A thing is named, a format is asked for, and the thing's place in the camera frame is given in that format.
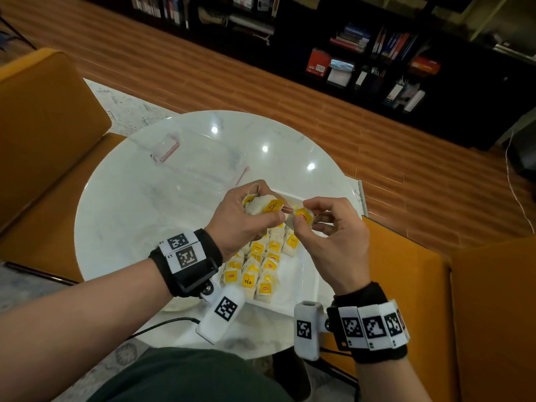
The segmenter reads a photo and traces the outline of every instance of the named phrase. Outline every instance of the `round table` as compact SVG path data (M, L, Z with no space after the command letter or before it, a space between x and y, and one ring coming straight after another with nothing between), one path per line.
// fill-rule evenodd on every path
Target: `round table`
M138 133L154 135L156 143L166 130L177 128L209 135L244 152L250 172L241 183L264 179L272 189L297 197L347 197L354 206L358 204L331 157L305 135L277 121L236 111L197 111L178 114ZM209 222L217 203L213 209L196 208L197 198L185 196L195 192L178 194L166 175L131 139L121 142L95 169L80 198L75 222L76 256L85 280L146 258L178 228L197 229ZM332 295L321 279L318 301L327 306ZM159 312L143 328L178 316L202 317L205 310L201 302L183 312ZM293 327L288 316L245 304L224 340L215 346L199 337L190 322L166 324L138 338L153 347L217 348L258 358L291 347Z

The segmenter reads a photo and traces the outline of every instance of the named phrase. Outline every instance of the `bookshelf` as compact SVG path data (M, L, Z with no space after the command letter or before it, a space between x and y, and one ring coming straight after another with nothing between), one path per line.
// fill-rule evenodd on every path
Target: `bookshelf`
M189 0L187 29L184 23L177 25L165 19L165 0L158 0L160 18L135 9L132 0L88 1L466 147L489 149L522 114L536 106L536 96L530 93L536 87L536 66L443 32L425 14L411 19L361 0L320 0L316 10L292 0L280 0L277 15L272 16L271 10L248 10L232 0ZM253 20L273 28L273 33L267 42L258 34L252 35L255 31L244 31L230 20L226 27L204 25L199 19L199 6L228 17ZM368 43L360 49L362 53L330 41L341 36L348 25L369 34ZM389 59L373 53L383 29L389 36L418 36L410 52L403 56L401 45L396 59ZM412 67L415 54L424 46L428 48L421 53L423 58L440 65L436 74ZM330 68L324 77L306 72L313 49L354 65L347 85L328 82ZM374 93L355 87L363 68L383 74L381 84L374 83ZM408 84L418 85L425 92L410 112L404 111L406 106L401 100L395 99L393 103L387 99L401 81L406 82L401 93Z

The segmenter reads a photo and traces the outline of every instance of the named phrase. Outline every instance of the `wristband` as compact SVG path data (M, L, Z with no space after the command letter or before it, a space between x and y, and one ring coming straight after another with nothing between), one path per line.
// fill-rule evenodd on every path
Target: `wristband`
M335 296L327 315L337 347L350 351L357 363L399 360L407 355L410 335L398 305L394 300L387 302L378 283Z
M203 229L185 230L161 241L149 254L173 296L199 296L222 264L222 255Z

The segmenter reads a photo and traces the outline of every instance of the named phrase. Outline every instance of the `black bookshelf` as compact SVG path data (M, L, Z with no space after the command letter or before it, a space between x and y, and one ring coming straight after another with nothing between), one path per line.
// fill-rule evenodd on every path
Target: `black bookshelf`
M131 0L88 1L466 147L489 149L522 114L536 106L536 96L531 93L536 87L536 67L443 32L429 14L417 14L417 19L411 19L361 0L320 0L317 10L281 0L274 18L271 11L250 11L232 0L190 0L190 29L186 29L133 8ZM274 26L269 46L231 28L202 25L198 6ZM364 53L330 43L330 38L349 22L372 34ZM441 63L439 73L431 76L410 68L412 53L396 61L372 54L381 27L419 34L416 49L425 42L432 43L432 56ZM355 63L347 87L326 83L327 75L319 78L306 73L313 48ZM353 82L363 65L385 70L382 88L374 98L353 91ZM410 113L382 104L401 76L419 82L426 91L425 98Z

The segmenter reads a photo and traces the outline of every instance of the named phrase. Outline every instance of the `white cable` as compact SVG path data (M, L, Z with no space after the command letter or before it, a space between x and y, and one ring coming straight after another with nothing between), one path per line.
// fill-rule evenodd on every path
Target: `white cable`
M532 226L531 221L528 219L527 214L525 213L525 209L523 208L523 205L517 198L516 193L513 191L512 183L510 182L510 167L508 166L508 148L510 148L510 144L512 143L512 138L513 138L513 130L512 130L512 134L510 135L510 141L508 141L508 146L506 147L506 151L504 151L504 162L506 164L506 180L508 181L508 186L510 187L510 191L512 192L513 198L516 200L517 204L519 204L519 207L521 207L521 211L523 212L523 217L525 217L525 220L527 221L528 225L531 226L532 234L535 234L534 227Z

